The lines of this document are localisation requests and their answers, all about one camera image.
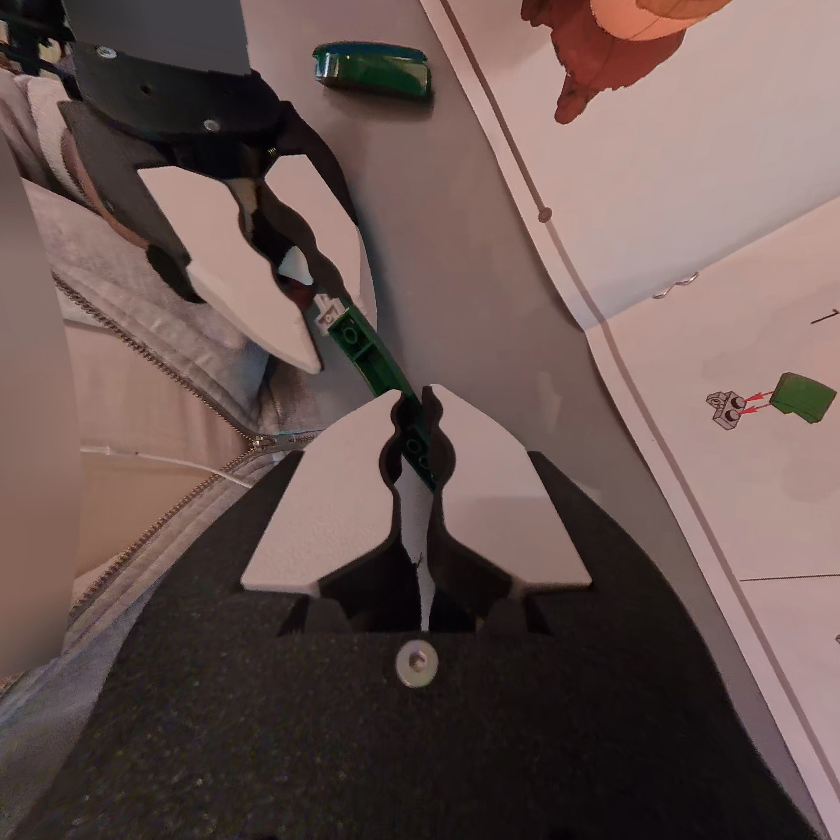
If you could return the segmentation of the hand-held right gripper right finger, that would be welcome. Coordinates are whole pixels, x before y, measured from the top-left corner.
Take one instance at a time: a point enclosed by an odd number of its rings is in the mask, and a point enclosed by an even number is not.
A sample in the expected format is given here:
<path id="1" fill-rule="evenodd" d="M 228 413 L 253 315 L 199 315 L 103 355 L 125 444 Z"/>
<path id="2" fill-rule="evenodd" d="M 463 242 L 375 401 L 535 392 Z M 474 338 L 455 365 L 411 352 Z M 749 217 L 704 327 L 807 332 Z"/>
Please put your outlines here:
<path id="1" fill-rule="evenodd" d="M 528 450 L 441 385 L 423 389 L 435 481 L 427 562 L 453 599 L 584 590 L 592 577 Z"/>

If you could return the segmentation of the green curved toy brick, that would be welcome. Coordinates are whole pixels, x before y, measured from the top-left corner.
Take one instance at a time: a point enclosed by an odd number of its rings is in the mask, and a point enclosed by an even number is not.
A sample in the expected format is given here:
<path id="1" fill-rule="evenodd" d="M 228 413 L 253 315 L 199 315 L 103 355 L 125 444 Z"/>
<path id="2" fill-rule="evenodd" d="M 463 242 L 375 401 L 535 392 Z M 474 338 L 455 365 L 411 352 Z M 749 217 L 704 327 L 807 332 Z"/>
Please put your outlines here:
<path id="1" fill-rule="evenodd" d="M 342 311 L 327 327 L 328 335 L 361 374 L 374 396 L 389 391 L 402 393 L 397 407 L 402 456 L 430 491 L 436 482 L 429 467 L 429 439 L 420 399 L 393 359 L 376 330 L 354 304 L 331 299 Z"/>

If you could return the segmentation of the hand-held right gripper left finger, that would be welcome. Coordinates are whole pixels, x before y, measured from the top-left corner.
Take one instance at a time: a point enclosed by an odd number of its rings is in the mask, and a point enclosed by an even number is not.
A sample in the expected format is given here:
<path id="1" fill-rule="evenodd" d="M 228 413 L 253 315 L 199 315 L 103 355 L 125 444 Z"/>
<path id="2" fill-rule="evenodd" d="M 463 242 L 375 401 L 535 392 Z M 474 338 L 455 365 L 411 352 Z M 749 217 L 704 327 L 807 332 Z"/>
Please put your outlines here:
<path id="1" fill-rule="evenodd" d="M 307 446 L 242 573 L 250 592 L 320 595 L 396 545 L 402 466 L 390 390 L 342 417 Z"/>

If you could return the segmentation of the grey zip hoodie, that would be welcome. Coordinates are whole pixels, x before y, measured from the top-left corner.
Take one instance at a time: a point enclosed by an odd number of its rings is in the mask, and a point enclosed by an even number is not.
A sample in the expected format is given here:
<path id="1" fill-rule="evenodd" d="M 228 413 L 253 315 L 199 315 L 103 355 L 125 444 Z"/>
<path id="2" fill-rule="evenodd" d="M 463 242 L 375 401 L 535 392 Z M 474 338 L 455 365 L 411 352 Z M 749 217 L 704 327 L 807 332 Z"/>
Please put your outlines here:
<path id="1" fill-rule="evenodd" d="M 62 318 L 105 329 L 163 370 L 250 442 L 250 448 L 205 479 L 129 548 L 76 577 L 71 623 L 108 585 L 142 542 L 258 448 L 305 445 L 322 429 L 305 374 L 268 356 L 205 304 L 179 298 L 143 251 L 113 231 L 83 193 L 77 152 L 59 104 L 57 80 L 2 68 L 2 131 L 23 180 Z"/>

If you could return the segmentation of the small white toy brick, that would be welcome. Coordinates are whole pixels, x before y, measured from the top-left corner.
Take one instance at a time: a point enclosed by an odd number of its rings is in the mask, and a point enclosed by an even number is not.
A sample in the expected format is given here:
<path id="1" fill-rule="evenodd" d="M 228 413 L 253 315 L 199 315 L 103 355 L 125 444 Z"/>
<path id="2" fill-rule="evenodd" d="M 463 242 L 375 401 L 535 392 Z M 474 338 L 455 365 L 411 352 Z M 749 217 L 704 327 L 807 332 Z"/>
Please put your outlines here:
<path id="1" fill-rule="evenodd" d="M 330 297 L 327 293 L 319 293 L 313 299 L 318 316 L 315 323 L 323 336 L 329 336 L 331 328 L 347 312 L 347 308 L 339 298 Z"/>

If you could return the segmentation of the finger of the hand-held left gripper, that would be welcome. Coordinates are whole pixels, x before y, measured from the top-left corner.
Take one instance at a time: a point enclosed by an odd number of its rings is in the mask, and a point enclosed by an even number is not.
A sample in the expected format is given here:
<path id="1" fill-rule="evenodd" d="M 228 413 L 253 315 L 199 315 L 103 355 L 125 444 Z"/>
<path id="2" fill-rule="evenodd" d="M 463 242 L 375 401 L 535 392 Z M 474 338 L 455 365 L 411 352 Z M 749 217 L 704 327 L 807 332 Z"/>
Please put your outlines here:
<path id="1" fill-rule="evenodd" d="M 375 289 L 361 231 L 314 164 L 305 154 L 281 156 L 269 168 L 266 183 L 271 195 L 307 223 L 318 252 L 338 270 L 352 302 L 377 327 Z"/>
<path id="2" fill-rule="evenodd" d="M 268 259 L 246 240 L 229 188 L 174 166 L 141 169 L 139 176 L 190 257 L 186 273 L 197 295 L 280 361 L 320 373 L 301 310 L 278 288 Z"/>

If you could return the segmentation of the toy brick instruction booklet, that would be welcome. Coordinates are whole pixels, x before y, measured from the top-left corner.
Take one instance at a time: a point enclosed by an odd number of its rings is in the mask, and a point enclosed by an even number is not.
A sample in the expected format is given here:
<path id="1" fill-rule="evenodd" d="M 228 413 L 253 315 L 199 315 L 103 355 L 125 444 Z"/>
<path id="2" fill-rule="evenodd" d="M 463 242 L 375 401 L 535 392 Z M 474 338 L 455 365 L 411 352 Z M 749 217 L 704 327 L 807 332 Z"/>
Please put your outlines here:
<path id="1" fill-rule="evenodd" d="M 839 2 L 422 2 L 838 838 Z"/>

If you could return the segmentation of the glossy green toy brick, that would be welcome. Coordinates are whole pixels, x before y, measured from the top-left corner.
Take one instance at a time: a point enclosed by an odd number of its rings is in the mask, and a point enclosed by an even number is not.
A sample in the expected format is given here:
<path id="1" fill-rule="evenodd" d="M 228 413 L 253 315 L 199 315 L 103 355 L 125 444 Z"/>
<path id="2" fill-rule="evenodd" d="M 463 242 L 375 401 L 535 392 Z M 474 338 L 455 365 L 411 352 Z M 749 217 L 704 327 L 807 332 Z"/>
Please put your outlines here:
<path id="1" fill-rule="evenodd" d="M 420 49 L 367 41 L 321 44 L 313 52 L 316 81 L 326 88 L 428 103 L 434 95 Z"/>

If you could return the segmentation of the grey desk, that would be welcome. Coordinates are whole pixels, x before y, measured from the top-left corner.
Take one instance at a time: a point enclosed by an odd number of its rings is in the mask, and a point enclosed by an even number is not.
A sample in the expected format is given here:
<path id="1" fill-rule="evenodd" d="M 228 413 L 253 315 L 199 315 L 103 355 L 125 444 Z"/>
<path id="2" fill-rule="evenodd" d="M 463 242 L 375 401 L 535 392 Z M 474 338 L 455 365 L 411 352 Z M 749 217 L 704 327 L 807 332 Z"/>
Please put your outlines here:
<path id="1" fill-rule="evenodd" d="M 241 3 L 250 64 L 338 158 L 371 264 L 381 335 L 416 388 L 441 384 L 544 453 L 654 561 L 694 619 L 750 737 L 825 836 L 707 581 L 535 250 L 419 2 Z M 312 51 L 422 50 L 434 103 L 324 88 Z"/>

